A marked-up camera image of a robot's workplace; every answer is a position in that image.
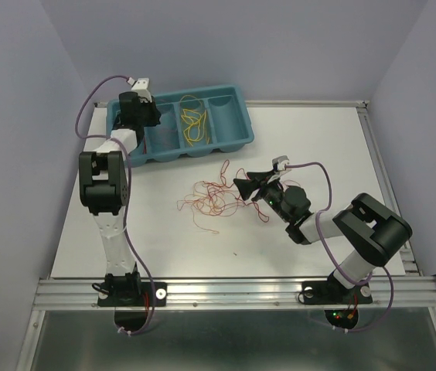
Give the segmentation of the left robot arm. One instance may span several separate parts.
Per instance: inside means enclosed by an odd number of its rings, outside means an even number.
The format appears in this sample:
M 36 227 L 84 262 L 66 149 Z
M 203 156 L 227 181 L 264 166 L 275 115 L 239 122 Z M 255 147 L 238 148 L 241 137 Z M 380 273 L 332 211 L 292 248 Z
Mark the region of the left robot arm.
M 145 128 L 160 124 L 161 114 L 147 88 L 119 94 L 119 115 L 102 145 L 79 155 L 80 201 L 93 215 L 107 261 L 104 281 L 94 284 L 104 306 L 151 303 L 127 237 L 126 211 L 131 187 L 125 161 L 144 142 Z

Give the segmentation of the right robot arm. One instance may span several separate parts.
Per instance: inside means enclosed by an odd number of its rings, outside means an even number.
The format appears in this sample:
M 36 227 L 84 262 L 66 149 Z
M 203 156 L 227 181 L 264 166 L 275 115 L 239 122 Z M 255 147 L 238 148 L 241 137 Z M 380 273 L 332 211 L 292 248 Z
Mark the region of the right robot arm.
M 361 290 L 374 269 L 385 267 L 412 237 L 410 224 L 367 193 L 361 193 L 335 215 L 323 210 L 313 213 L 305 190 L 298 185 L 281 184 L 273 172 L 249 172 L 234 179 L 240 198 L 263 200 L 287 224 L 287 235 L 304 246 L 332 237 L 344 237 L 353 247 L 342 263 L 321 281 L 313 281 L 298 295 L 305 305 L 347 304 L 353 298 L 370 303 Z

